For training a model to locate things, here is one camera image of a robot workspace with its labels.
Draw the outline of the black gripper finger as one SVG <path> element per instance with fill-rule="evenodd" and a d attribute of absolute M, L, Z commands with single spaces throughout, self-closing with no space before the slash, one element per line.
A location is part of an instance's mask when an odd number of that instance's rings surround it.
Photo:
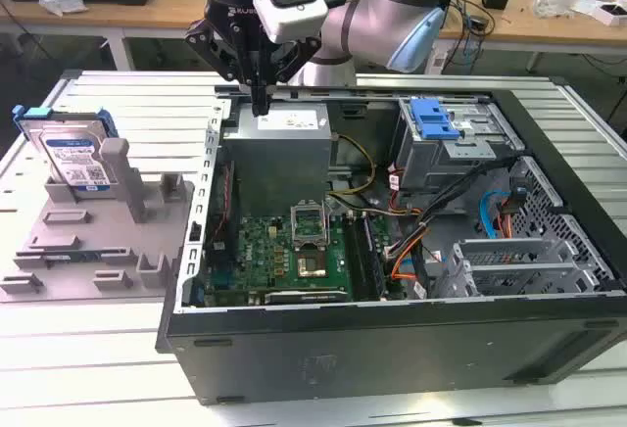
<path fill-rule="evenodd" d="M 225 80 L 237 80 L 252 102 L 252 113 L 261 115 L 261 85 L 247 30 L 239 22 L 227 22 L 225 35 L 208 20 L 197 21 L 185 35 L 186 43 Z"/>
<path fill-rule="evenodd" d="M 321 41 L 306 37 L 283 44 L 261 39 L 259 51 L 259 115 L 268 114 L 271 96 L 277 83 L 285 83 L 319 50 Z"/>

